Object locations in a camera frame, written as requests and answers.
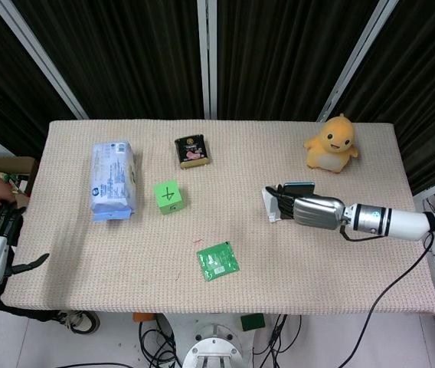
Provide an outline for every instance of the beige textured tablecloth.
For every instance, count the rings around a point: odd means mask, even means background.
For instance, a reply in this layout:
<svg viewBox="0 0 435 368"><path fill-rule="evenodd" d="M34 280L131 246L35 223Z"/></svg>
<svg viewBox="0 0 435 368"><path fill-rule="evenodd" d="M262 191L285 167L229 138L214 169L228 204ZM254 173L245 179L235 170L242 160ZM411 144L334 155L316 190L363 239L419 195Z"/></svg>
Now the beige textured tablecloth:
<svg viewBox="0 0 435 368"><path fill-rule="evenodd" d="M417 259L421 244L348 243L338 232L271 224L264 210L264 186L301 180L345 204L413 209L392 125L355 124L360 156L338 175L306 167L303 142L319 128L265 121L53 122L14 263L51 256L12 277L3 301L95 311L367 311ZM196 133L208 141L211 164L181 170L174 139ZM139 208L129 221L93 223L91 147L110 140L128 140L135 151ZM178 181L186 207L161 215L152 187L170 179ZM240 271L206 282L195 252L224 241ZM435 314L425 261L384 296L378 311Z"/></svg>

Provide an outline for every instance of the yellow plush toy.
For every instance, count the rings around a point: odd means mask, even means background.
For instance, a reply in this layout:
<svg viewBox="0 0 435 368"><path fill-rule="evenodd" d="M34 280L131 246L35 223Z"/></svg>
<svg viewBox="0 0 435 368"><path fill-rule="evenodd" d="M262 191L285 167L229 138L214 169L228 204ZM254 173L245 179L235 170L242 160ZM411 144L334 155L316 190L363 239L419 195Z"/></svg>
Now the yellow plush toy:
<svg viewBox="0 0 435 368"><path fill-rule="evenodd" d="M354 146L355 132L352 122L341 114L323 125L319 135L304 143L308 150L306 165L340 173L350 160L357 157Z"/></svg>

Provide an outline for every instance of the green sachet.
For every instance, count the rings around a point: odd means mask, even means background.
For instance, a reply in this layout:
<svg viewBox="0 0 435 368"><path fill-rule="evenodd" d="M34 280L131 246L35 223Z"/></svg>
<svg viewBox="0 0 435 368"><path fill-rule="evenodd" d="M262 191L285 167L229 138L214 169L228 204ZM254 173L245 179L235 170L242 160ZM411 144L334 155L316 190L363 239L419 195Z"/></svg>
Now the green sachet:
<svg viewBox="0 0 435 368"><path fill-rule="evenodd" d="M240 270L228 241L198 251L197 257L206 281Z"/></svg>

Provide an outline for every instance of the tissue pack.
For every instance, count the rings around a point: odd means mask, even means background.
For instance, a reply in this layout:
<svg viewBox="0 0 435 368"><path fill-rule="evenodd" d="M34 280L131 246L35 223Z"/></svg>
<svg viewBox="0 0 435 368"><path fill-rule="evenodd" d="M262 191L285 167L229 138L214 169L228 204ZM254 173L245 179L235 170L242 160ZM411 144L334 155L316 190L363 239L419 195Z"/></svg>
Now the tissue pack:
<svg viewBox="0 0 435 368"><path fill-rule="evenodd" d="M129 142L93 145L90 190L93 221L128 219L136 211L136 168Z"/></svg>

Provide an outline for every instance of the cable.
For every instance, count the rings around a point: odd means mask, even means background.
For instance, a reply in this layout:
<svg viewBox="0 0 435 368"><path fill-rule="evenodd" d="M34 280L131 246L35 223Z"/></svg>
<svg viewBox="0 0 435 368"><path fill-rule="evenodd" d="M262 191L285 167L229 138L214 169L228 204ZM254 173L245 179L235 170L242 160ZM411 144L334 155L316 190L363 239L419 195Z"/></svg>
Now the cable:
<svg viewBox="0 0 435 368"><path fill-rule="evenodd" d="M364 332L368 326L369 320L371 319L372 316L372 312L374 311L374 308L376 308L376 305L378 305L378 302L380 301L380 299L393 287L395 286L399 280L401 280L402 278L404 278L407 274L409 274L410 272L412 272L412 270L418 266L418 264L420 262L422 262L422 260L424 259L424 257L427 255L427 253L429 252L429 250L432 248L433 245L433 233L431 232L429 234L429 236L431 236L430 239L430 243L429 245L425 248L424 252L422 253L422 255L410 266L410 268L408 268L403 274L401 274L401 276L399 276L396 280L394 280L393 282L391 282L380 294L379 296L376 298L376 300L374 301L374 303L371 306L371 309L369 310L368 316L365 319L364 322L364 326L362 328L361 334L359 335L358 339L357 339L357 343L355 344L354 350L350 353L350 355L347 357L347 359L344 360L344 362L342 364L340 364L339 368L344 367L345 365L347 365L347 363L352 359L352 357L354 356L355 352L357 351L359 345L361 344L362 341L362 337L364 336Z"/></svg>
<svg viewBox="0 0 435 368"><path fill-rule="evenodd" d="M427 249L427 239L430 237L430 234L429 235L427 235L426 237L425 237L425 239L422 241L422 244L424 245L424 248L425 249Z"/></svg>
<svg viewBox="0 0 435 368"><path fill-rule="evenodd" d="M345 232L345 225L340 226L340 234L342 234L343 238L348 242L365 242L367 240L374 240L383 238L383 235L376 235L376 236L368 236L367 238L360 238L360 239L353 239L350 236L347 235Z"/></svg>
<svg viewBox="0 0 435 368"><path fill-rule="evenodd" d="M134 368L133 366L128 366L122 363L79 363L71 364L69 366L57 366L56 368L74 368L75 366L123 366L125 368Z"/></svg>
<svg viewBox="0 0 435 368"><path fill-rule="evenodd" d="M177 358L177 350L175 345L175 336L168 336L162 329L159 323L158 316L156 317L157 329L151 328L144 333L142 332L142 323L139 324L138 335L139 335L139 345L141 346L142 355L145 357L146 361L149 363L149 368L155 367L160 368L162 364L172 363L168 368L175 368L175 364L182 367L179 359ZM151 354L145 345L145 338L148 334L158 334L163 337L165 342L158 348L155 354Z"/></svg>
<svg viewBox="0 0 435 368"><path fill-rule="evenodd" d="M432 212L435 212L435 207L433 206L432 203L430 203L430 201L429 201L428 198L425 198L425 199L422 201L422 207L424 207L424 211L426 211L426 209L425 209L425 202L427 202L427 204L429 205L430 210L431 210Z"/></svg>
<svg viewBox="0 0 435 368"><path fill-rule="evenodd" d="M281 350L282 331L286 324L287 317L288 317L287 314L284 315L279 314L279 316L277 316L276 323L273 327L267 347L264 350L260 351L259 353L255 353L254 351L252 351L252 366L255 365L254 357L256 355L262 355L265 352L267 352L266 356L263 358L262 363L260 364L260 368L263 368L263 366L265 365L269 357L272 357L273 368L280 368L279 362L277 361L279 354L285 353L296 342L297 337L299 336L299 332L301 331L301 325L303 324L303 316L299 316L299 327L295 337L293 338L293 341L285 349Z"/></svg>
<svg viewBox="0 0 435 368"><path fill-rule="evenodd" d="M301 325L303 324L303 316L299 316L299 328L297 329L296 335L293 339L293 341L289 344L289 346L284 349L284 350L280 350L277 353L285 353L287 350L289 350L291 348L292 345L294 345L294 343L297 340L297 337L299 336L299 332L301 332Z"/></svg>

